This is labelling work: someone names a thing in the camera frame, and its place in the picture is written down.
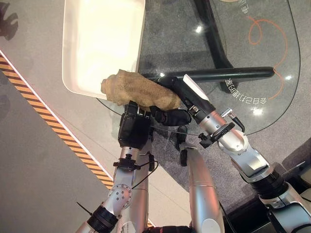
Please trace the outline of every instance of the black metal frame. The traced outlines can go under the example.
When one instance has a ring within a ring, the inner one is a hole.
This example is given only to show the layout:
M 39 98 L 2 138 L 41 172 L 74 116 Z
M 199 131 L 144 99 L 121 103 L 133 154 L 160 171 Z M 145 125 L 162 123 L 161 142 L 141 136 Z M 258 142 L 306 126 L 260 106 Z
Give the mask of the black metal frame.
M 224 81 L 229 78 L 244 82 L 265 79 L 274 75 L 273 67 L 234 68 L 225 54 L 209 0 L 193 1 L 204 27 L 208 28 L 204 33 L 216 69 L 170 72 L 166 73 L 166 76 L 182 78 L 188 74 L 196 82 Z M 158 74 L 143 74 L 143 76 L 150 80 L 159 78 Z

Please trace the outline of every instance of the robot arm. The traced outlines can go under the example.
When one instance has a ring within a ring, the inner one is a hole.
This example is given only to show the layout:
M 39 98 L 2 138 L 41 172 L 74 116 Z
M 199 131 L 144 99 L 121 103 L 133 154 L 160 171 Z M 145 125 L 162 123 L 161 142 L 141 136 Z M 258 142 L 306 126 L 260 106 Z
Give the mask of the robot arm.
M 188 76 L 183 79 L 160 78 L 157 82 L 174 91 L 187 106 L 189 114 L 208 135 L 201 134 L 200 144 L 206 148 L 214 142 L 228 154 L 242 178 L 258 193 L 269 210 L 268 217 L 281 233 L 303 232 L 311 226 L 311 208 L 268 161 L 249 144 L 247 136 L 228 124 L 229 115 L 242 130 L 244 126 L 231 110 L 222 115 L 216 112 L 202 89 Z
M 122 221 L 122 215 L 131 215 L 131 211 L 135 212 L 129 218 L 129 221 L 135 223 L 134 231 L 143 232 L 147 224 L 145 206 L 148 205 L 148 179 L 144 178 L 148 175 L 148 169 L 141 168 L 137 161 L 141 162 L 142 157 L 145 157 L 143 160 L 149 161 L 145 163 L 149 164 L 149 170 L 154 169 L 153 156 L 140 155 L 140 150 L 148 140 L 150 125 L 150 113 L 140 110 L 135 102 L 130 101 L 120 122 L 118 141 L 122 150 L 119 161 L 113 164 L 116 167 L 113 187 L 108 198 L 82 224 L 77 233 L 109 233 L 117 222 Z

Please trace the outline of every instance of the orange printed line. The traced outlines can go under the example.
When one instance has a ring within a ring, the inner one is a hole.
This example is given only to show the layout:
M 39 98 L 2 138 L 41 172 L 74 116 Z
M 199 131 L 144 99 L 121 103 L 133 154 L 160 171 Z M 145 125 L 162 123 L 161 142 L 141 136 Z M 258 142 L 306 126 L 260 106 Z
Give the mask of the orange printed line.
M 266 23 L 272 24 L 273 26 L 275 26 L 275 27 L 282 33 L 282 36 L 283 36 L 283 38 L 284 38 L 284 42 L 285 42 L 285 51 L 284 51 L 284 55 L 283 55 L 282 59 L 281 59 L 277 64 L 275 64 L 275 65 L 273 66 L 273 70 L 274 70 L 275 74 L 280 78 L 281 86 L 280 86 L 278 92 L 277 92 L 274 96 L 268 98 L 269 100 L 272 100 L 272 99 L 274 99 L 275 97 L 277 97 L 277 96 L 282 92 L 282 90 L 283 90 L 283 88 L 284 88 L 284 78 L 283 78 L 283 76 L 282 76 L 280 73 L 277 72 L 276 68 L 284 62 L 284 60 L 285 60 L 285 58 L 286 58 L 286 56 L 287 56 L 287 52 L 288 52 L 287 37 L 286 37 L 286 34 L 285 34 L 285 32 L 283 31 L 283 29 L 282 29 L 280 26 L 278 26 L 276 23 L 274 23 L 274 22 L 272 22 L 272 21 L 270 21 L 270 20 L 267 20 L 267 19 L 255 20 L 255 19 L 253 19 L 253 18 L 250 17 L 250 16 L 249 16 L 248 18 L 254 22 L 254 23 L 252 24 L 252 26 L 250 27 L 249 32 L 248 32 L 248 41 L 249 41 L 249 43 L 250 43 L 251 45 L 257 45 L 257 44 L 261 41 L 261 38 L 262 38 L 262 30 L 261 30 L 261 26 L 260 26 L 259 22 L 266 22 Z M 253 30 L 253 28 L 254 28 L 255 25 L 256 25 L 256 26 L 258 27 L 258 29 L 259 29 L 260 37 L 259 37 L 258 41 L 253 42 L 252 39 L 251 39 L 251 34 L 252 34 L 252 30 Z

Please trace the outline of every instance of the floor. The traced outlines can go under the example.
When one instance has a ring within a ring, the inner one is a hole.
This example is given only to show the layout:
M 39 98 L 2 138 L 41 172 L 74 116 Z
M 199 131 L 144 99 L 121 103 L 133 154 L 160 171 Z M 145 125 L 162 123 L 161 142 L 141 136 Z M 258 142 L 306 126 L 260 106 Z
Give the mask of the floor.
M 0 73 L 0 232 L 75 232 L 108 190 Z
M 17 13 L 18 30 L 9 41 L 3 37 L 0 38 L 1 50 L 68 128 L 106 170 L 113 174 L 111 164 L 120 153 L 116 141 L 120 117 L 108 111 L 93 98 L 69 92 L 62 84 L 64 2 L 62 0 L 48 2 L 12 0 L 10 4 L 7 14 Z M 308 0 L 299 2 L 291 0 L 290 4 L 301 51 L 297 91 L 291 106 L 275 124 L 249 136 L 252 145 L 271 163 L 282 164 L 281 168 L 284 171 L 291 167 L 285 165 L 283 161 L 311 136 L 311 130 L 309 130 L 311 128 L 311 68 L 309 66 L 311 63 L 309 40 L 311 25 L 308 23 L 311 5 Z M 63 214 L 60 216 L 57 210 L 60 210 L 60 213 L 67 213 L 65 216 L 70 216 L 70 210 L 77 208 L 74 203 L 77 200 L 85 203 L 85 206 L 90 209 L 94 209 L 106 195 L 106 188 L 73 154 L 71 155 L 71 151 L 62 144 L 48 126 L 44 125 L 45 123 L 32 111 L 5 77 L 1 77 L 0 81 L 2 84 L 0 100 L 4 103 L 1 104 L 0 111 L 0 147 L 4 148 L 3 155 L 6 161 L 2 163 L 2 166 L 11 164 L 1 167 L 0 171 L 1 183 L 5 187 L 1 189 L 1 197 L 7 200 L 1 203 L 3 209 L 6 210 L 2 211 L 2 214 L 7 213 L 12 216 L 12 210 L 25 206 L 20 212 L 21 216 L 16 219 L 22 219 L 20 226 L 29 227 L 31 232 L 35 231 L 37 225 L 30 218 L 40 213 L 39 207 L 42 207 L 42 212 L 50 213 L 46 217 L 40 216 L 43 218 L 41 222 L 48 221 L 49 218 L 54 218 L 55 222 L 64 220 L 63 218 L 60 220 Z M 25 123 L 24 116 L 27 116 L 27 123 Z M 190 221 L 189 197 L 185 190 L 188 180 L 187 170 L 178 165 L 178 152 L 173 148 L 172 140 L 172 133 L 155 132 L 153 154 L 160 161 L 161 167 L 150 177 L 149 209 L 150 219 L 156 225 L 187 225 Z M 198 144 L 195 136 L 189 136 L 188 140 Z M 21 148 L 20 145 L 26 144 L 27 150 L 25 151 L 25 147 Z M 220 201 L 226 210 L 232 211 L 254 195 L 248 185 L 240 179 L 228 157 L 220 153 L 216 145 L 207 150 L 200 149 L 200 152 L 211 170 Z M 24 173 L 23 171 L 39 171 L 40 173 Z M 25 180 L 30 189 L 34 190 L 33 193 L 17 192 L 18 185 L 25 185 Z M 35 199 L 29 201 L 34 193 L 38 195 L 36 199 L 40 200 L 40 206 Z M 73 218 L 66 218 L 69 224 L 66 225 L 65 221 L 62 221 L 62 224 L 53 225 L 53 221 L 49 221 L 50 225 L 46 226 L 51 229 L 55 227 L 55 231 L 60 232 L 74 231 L 75 226 L 87 218 L 87 214 L 80 212 L 78 208 L 75 210 Z M 7 224 L 0 224 L 1 227 L 5 227 L 4 232 L 19 230 L 17 224 L 7 220 L 12 218 L 6 216 L 0 219 L 5 219 L 7 222 Z

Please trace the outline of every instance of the black cable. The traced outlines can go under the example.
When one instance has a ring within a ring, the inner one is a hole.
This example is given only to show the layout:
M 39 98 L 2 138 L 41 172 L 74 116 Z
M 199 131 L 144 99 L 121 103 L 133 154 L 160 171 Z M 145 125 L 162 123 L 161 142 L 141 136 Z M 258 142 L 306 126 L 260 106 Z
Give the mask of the black cable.
M 230 219 L 229 219 L 227 213 L 225 212 L 225 209 L 224 209 L 223 205 L 222 205 L 220 202 L 219 202 L 219 205 L 220 205 L 221 209 L 223 210 L 223 213 L 224 213 L 224 215 L 225 215 L 225 218 L 227 219 L 227 223 L 229 224 L 229 226 L 230 226 L 232 232 L 233 232 L 233 233 L 237 233 L 237 232 L 235 231 L 235 229 L 233 228 L 232 223 L 231 223 L 231 221 L 230 221 Z
M 137 167 L 141 168 L 142 166 L 145 166 L 145 165 L 150 164 L 150 163 L 154 163 L 154 161 L 149 161 L 149 162 L 146 162 L 146 163 L 144 163 L 144 164 L 142 164 L 142 165 L 137 165 Z
M 153 169 L 152 172 L 150 172 L 144 179 L 142 179 L 138 184 L 136 184 L 134 187 L 132 187 L 132 189 L 135 189 L 138 185 L 140 185 L 140 183 L 142 183 L 145 179 L 148 178 L 148 176 L 150 176 L 156 169 L 157 167 L 159 166 L 159 162 L 155 160 L 155 163 L 156 163 L 156 167 Z
M 105 106 L 106 108 L 108 108 L 111 112 L 114 112 L 115 114 L 118 114 L 119 116 L 121 116 L 120 113 L 117 113 L 116 111 L 112 110 L 112 109 L 109 108 L 107 105 L 105 105 L 103 102 L 101 102 L 101 101 L 99 100 L 99 98 L 96 98 L 96 99 L 99 101 L 99 103 L 101 103 L 103 106 Z
M 309 200 L 308 198 L 304 198 L 304 197 L 301 197 L 303 200 L 306 200 L 308 202 L 311 202 L 311 200 Z
M 83 205 L 81 205 L 79 202 L 76 201 L 76 203 L 77 203 L 82 209 L 84 209 L 86 212 L 88 212 L 89 215 L 91 215 L 91 216 L 93 215 L 92 212 L 88 211 L 88 210 L 87 210 Z

